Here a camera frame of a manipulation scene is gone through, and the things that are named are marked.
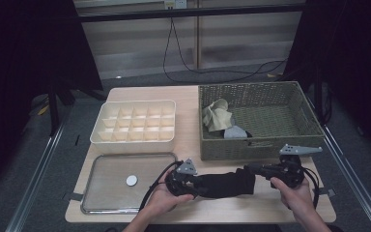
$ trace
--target crumpled cloth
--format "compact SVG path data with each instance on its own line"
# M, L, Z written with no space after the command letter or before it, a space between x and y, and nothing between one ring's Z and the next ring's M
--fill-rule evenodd
M232 113L228 112L228 102L219 99L203 109L203 123L211 131L221 131L231 128Z

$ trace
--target basket handle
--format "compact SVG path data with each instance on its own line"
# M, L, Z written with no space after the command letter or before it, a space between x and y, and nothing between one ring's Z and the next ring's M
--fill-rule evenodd
M246 140L247 148L271 148L273 143L271 141L253 142Z

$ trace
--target black cloth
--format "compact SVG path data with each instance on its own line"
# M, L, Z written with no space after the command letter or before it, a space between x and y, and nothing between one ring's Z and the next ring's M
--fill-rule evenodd
M225 174L207 174L198 176L201 182L194 184L195 188L207 188L201 194L207 198L225 198L242 194L254 194L255 175L245 167L237 168L236 172Z

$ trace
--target human hand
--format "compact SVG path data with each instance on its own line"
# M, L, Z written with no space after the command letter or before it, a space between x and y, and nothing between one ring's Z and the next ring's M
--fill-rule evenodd
M189 200L194 199L194 196L192 194L180 196L173 195L164 184L164 180L167 174L168 172L166 172L161 177L161 179L159 180L161 184L156 186L152 196L150 197L149 202L144 208L145 210L150 211L153 217L157 217L174 209L178 204L185 203Z
M278 178L272 177L271 182L281 191L281 201L294 216L300 217L303 212L313 209L312 197L309 189L309 182L306 178L297 188L289 188Z
M282 203L294 214L294 218L306 231L330 231L316 212L306 178L297 188L289 188L278 178L272 177L271 182L281 191Z

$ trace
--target glass tray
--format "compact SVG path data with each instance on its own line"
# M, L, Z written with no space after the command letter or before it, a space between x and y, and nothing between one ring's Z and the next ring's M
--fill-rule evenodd
M99 156L93 162L81 211L84 214L137 214L149 186L176 160L173 153ZM128 179L132 175L136 177L134 185Z

